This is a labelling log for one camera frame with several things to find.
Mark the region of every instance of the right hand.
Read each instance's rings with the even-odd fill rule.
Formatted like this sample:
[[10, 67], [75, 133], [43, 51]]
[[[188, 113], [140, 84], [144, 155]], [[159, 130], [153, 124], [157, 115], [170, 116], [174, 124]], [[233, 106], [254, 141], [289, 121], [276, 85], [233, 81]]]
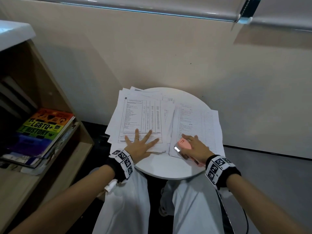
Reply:
[[207, 159], [210, 156], [214, 155], [214, 153], [211, 152], [209, 148], [198, 139], [197, 135], [192, 137], [190, 135], [182, 134], [182, 137], [189, 140], [189, 143], [192, 147], [192, 149], [179, 148], [182, 153], [182, 156], [186, 155], [188, 157], [193, 157], [198, 162], [206, 164]]

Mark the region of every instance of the bookshelf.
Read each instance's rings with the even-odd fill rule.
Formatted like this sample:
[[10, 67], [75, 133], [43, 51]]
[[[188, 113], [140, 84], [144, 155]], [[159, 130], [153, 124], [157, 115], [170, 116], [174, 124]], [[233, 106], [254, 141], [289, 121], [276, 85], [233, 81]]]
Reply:
[[[3, 22], [8, 24], [8, 21], [0, 21], [0, 28]], [[0, 77], [10, 75], [38, 106], [76, 115], [29, 39], [34, 36], [31, 26], [25, 25], [27, 24], [22, 25], [22, 31], [26, 33], [24, 35], [19, 34], [15, 27], [15, 31], [10, 33], [11, 37], [6, 33], [5, 37], [10, 41], [7, 46], [0, 46]], [[15, 131], [21, 123], [9, 114], [1, 115], [0, 136], [4, 137]], [[77, 117], [74, 123], [75, 129], [40, 175], [32, 176], [0, 168], [1, 234], [10, 224], [11, 228], [14, 227], [71, 185], [93, 146], [90, 135]]]

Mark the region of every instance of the beige wall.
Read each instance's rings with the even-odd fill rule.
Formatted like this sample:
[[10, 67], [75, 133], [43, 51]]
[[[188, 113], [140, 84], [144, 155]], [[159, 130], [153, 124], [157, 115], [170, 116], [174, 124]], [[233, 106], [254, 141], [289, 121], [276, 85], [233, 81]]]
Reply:
[[219, 111], [223, 143], [310, 157], [312, 34], [232, 23], [0, 0], [79, 116], [107, 124], [122, 87], [173, 87]]

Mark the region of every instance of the black and white wristband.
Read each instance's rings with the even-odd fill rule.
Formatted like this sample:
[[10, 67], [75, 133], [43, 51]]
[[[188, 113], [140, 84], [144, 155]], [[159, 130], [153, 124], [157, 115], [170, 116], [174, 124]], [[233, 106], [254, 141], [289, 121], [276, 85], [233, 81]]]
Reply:
[[110, 154], [105, 164], [114, 170], [115, 179], [119, 182], [128, 179], [134, 170], [134, 164], [130, 154], [122, 149]]
[[213, 155], [207, 159], [206, 176], [217, 190], [226, 188], [226, 181], [232, 174], [241, 176], [240, 171], [226, 157]]

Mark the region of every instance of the round tabletop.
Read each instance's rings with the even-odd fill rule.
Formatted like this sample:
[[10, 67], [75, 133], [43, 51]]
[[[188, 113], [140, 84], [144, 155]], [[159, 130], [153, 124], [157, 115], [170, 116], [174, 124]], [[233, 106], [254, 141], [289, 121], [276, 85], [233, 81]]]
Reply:
[[[197, 104], [197, 106], [210, 109], [203, 101], [192, 94], [173, 88], [150, 88], [148, 90], [161, 91], [167, 98], [172, 98], [174, 103]], [[153, 177], [167, 180], [182, 180], [197, 175], [204, 170], [193, 161], [172, 157], [167, 153], [151, 154], [149, 157], [138, 162], [135, 167]]]

